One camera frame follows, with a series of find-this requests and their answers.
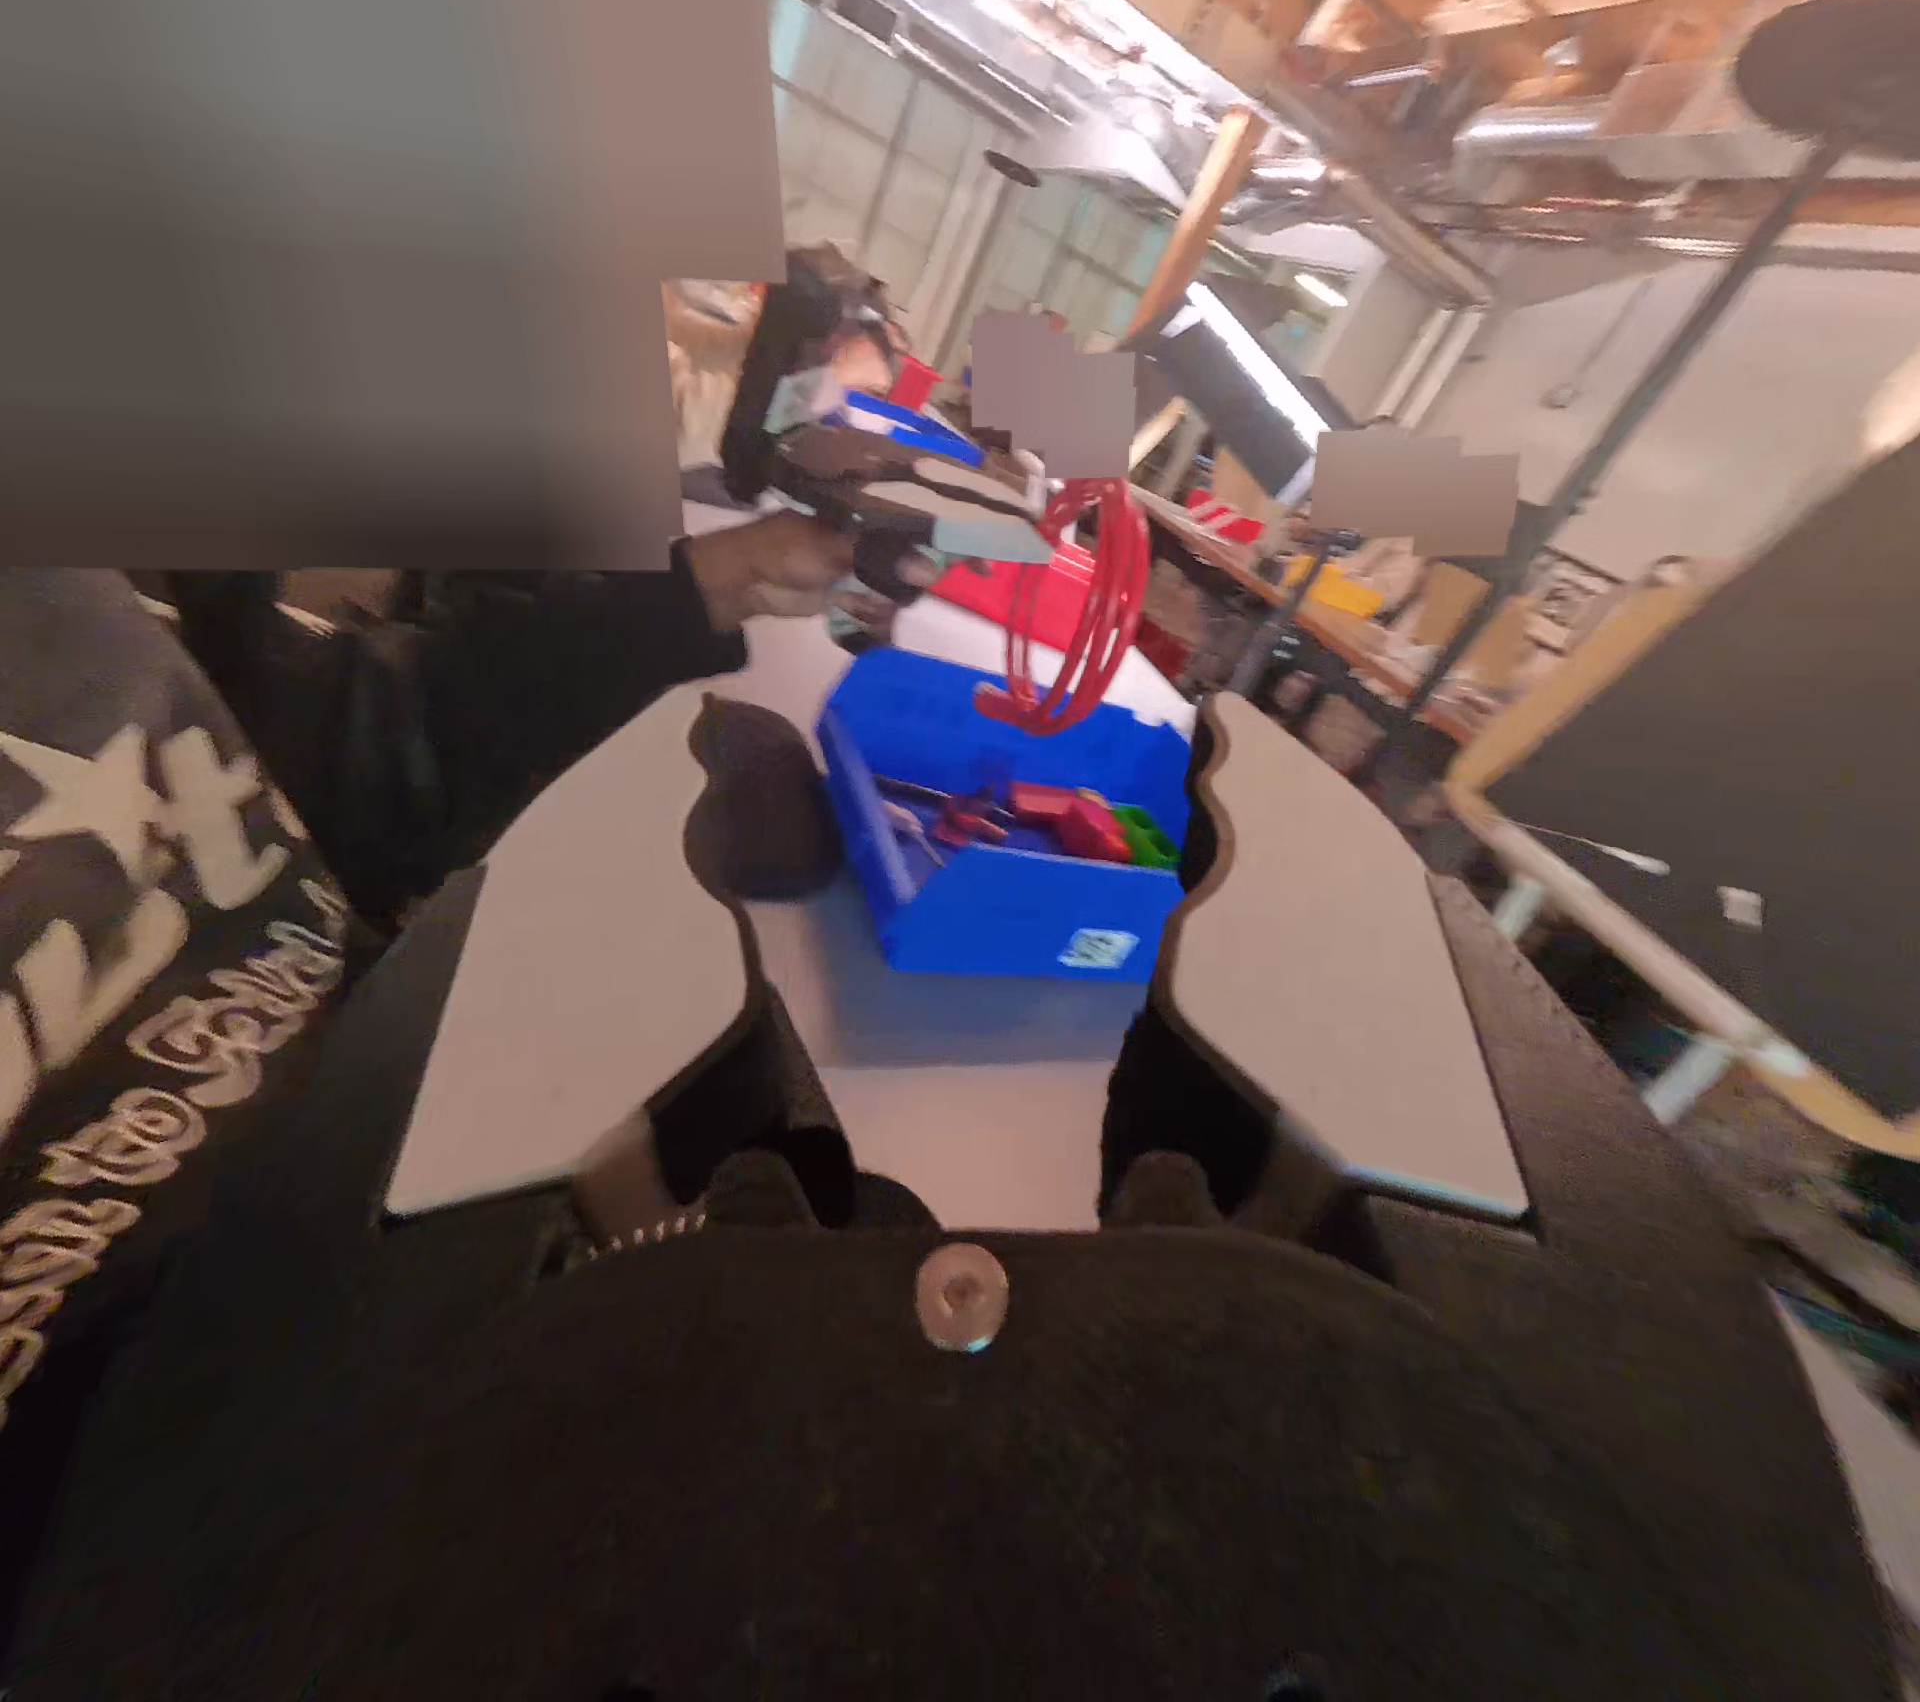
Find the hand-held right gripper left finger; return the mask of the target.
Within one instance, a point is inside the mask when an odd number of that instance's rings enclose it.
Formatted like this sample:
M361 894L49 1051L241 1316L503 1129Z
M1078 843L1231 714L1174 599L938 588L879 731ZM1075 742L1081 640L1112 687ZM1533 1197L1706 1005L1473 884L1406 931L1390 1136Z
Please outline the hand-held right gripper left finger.
M495 843L388 1214L569 1184L751 1013L756 958L686 859L705 692L666 692Z

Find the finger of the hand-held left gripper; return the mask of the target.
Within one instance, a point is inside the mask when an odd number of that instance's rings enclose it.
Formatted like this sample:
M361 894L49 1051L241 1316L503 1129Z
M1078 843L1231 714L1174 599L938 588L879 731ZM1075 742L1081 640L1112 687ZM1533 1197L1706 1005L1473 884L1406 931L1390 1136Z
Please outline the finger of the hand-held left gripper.
M924 546L954 561L1054 561L1054 539L1030 516L987 506L930 516Z

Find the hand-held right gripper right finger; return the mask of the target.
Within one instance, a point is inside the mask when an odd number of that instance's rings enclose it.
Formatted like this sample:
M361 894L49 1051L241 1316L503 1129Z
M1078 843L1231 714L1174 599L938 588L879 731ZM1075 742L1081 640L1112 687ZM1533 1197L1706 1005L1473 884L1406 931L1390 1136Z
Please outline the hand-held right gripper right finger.
M1214 859L1164 928L1153 1005L1351 1186L1518 1224L1500 1113L1426 865L1236 690L1194 727Z

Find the blue bin with tag sticker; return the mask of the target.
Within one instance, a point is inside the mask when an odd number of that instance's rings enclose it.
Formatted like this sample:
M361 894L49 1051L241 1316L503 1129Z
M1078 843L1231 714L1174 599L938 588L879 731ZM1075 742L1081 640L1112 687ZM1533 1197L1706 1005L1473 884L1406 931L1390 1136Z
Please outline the blue bin with tag sticker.
M985 684L997 676L872 648L817 717L830 801L880 954L909 972L1145 981L1182 899L1178 870L1061 855L1019 821L1005 846L969 846L935 869L895 840L876 779L991 791L1005 806L1011 780L1096 790L1150 807L1182 843L1188 731L1104 703L1061 733L1033 736L976 709Z

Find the person's left hand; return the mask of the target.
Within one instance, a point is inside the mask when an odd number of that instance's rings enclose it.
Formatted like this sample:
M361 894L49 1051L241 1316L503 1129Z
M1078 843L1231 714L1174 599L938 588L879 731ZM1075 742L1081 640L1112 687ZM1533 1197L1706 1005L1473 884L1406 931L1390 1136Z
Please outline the person's left hand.
M820 613L853 573L853 536L817 516L760 516L683 543L708 622L740 632L758 617Z

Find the red plastic bin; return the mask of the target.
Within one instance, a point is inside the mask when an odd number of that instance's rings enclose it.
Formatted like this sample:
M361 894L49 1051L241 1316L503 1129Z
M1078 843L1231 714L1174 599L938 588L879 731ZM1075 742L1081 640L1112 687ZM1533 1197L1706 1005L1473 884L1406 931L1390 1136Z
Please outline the red plastic bin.
M1016 611L1016 598L1020 595L1020 579L1037 573L1039 580L1027 620L1030 632L1034 643L1064 648L1078 628L1096 570L1097 561L1090 547L1059 543L1045 570L1016 561L985 561L985 568L976 570L965 561L954 561L948 568L934 595L1005 631ZM1194 648L1153 617L1146 598L1142 598L1138 609L1137 653L1170 683L1178 683L1188 672Z

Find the small blue plastic bin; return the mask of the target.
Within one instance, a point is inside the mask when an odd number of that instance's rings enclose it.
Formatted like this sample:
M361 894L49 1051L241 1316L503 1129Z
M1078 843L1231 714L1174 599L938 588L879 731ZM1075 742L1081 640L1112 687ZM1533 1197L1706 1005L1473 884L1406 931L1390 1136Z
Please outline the small blue plastic bin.
M845 392L842 418L852 426L887 436L921 454L948 454L949 461L982 466L982 447L964 431L949 426L928 410L910 410L872 392Z

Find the red toy block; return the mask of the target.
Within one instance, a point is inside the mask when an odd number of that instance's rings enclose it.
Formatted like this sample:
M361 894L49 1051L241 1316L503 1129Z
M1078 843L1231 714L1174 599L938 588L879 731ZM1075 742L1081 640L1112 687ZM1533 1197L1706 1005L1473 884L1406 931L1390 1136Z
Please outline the red toy block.
M1045 833L1061 855L1107 865L1137 862L1120 812L1096 790L1011 780L1006 807L1019 824Z

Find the studio light panel on stand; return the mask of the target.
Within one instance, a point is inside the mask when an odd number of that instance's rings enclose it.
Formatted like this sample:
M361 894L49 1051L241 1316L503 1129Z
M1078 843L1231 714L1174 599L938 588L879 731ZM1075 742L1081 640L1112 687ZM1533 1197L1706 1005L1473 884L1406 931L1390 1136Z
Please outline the studio light panel on stand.
M1207 283L1194 283L1182 322L1166 322L1178 380L1204 414L1216 454L1229 454L1268 498L1305 494L1334 426L1323 387L1282 363Z

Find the black floor lamp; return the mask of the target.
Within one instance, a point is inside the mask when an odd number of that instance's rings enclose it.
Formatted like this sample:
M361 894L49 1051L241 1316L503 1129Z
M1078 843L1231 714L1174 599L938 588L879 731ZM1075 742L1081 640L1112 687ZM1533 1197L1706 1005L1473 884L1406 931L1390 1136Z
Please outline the black floor lamp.
M1735 88L1765 125L1805 140L1799 166L1688 320L1651 355L1595 443L1570 466L1550 502L1528 518L1515 551L1495 565L1486 595L1388 717L1390 736L1421 720L1447 674L1526 583L1547 539L1595 495L1620 452L1680 384L1751 278L1776 261L1798 213L1842 161L1853 154L1918 158L1918 0L1805 0L1783 8L1742 45Z
M1016 154L1001 147L985 150L987 181L982 207L964 251L958 285L949 289L948 320L938 333L938 363L954 368L964 351L964 329L972 322L979 295L1001 247L1001 233L1016 215L1019 203L1044 187L1044 178Z

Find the long wooden workbench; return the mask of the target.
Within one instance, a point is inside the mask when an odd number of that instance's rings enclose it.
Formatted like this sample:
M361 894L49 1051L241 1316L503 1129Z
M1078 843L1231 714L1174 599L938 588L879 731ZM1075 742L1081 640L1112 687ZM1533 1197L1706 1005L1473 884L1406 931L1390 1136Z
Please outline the long wooden workbench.
M1142 611L1138 648L1178 684L1227 684L1236 674L1251 683L1251 698L1270 698L1278 683L1301 674L1314 687L1292 709L1301 727L1314 707L1336 695L1360 707L1378 727L1395 727L1419 684L1411 653L1386 628L1323 603L1314 588L1262 579L1236 543L1196 525L1174 502L1133 488L1146 518L1155 561L1181 570L1181 598L1207 609L1174 605L1160 583L1150 585L1153 605ZM1172 647L1182 661L1160 658Z

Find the black board on white stand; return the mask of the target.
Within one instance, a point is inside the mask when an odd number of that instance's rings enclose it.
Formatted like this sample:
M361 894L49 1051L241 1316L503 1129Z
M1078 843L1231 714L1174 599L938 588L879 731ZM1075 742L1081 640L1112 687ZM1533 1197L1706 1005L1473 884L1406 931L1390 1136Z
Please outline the black board on white stand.
M1617 611L1447 790L1805 1121L1918 1161L1918 440Z

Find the black printed shirt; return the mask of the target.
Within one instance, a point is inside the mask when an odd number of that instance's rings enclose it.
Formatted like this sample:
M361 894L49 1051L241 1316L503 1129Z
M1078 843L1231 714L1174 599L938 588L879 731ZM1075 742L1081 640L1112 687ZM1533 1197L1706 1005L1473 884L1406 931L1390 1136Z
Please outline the black printed shirt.
M307 1065L350 907L119 570L4 573L4 1424Z

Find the wall tag sign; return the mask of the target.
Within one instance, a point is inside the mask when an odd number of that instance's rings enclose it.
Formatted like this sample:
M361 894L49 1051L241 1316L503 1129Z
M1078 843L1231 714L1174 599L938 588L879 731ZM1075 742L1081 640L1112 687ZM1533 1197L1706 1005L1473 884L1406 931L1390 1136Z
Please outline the wall tag sign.
M1620 585L1620 579L1595 570L1589 561L1570 559L1552 547L1541 551L1526 580L1526 637L1536 648L1563 654L1596 605Z

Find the silver air duct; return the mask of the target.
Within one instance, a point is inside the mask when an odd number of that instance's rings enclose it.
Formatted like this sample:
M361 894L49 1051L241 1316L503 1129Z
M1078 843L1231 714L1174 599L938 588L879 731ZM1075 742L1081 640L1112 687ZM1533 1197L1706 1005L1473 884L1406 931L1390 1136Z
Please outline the silver air duct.
M1466 121L1448 146L1400 178L1378 178L1318 150L1262 154L1227 207L1227 230L1251 237L1292 225L1359 230L1419 287L1451 306L1486 306L1493 278L1448 243L1484 210L1513 210L1526 225L1556 220L1540 173L1547 165L1596 158L1604 102L1495 104Z

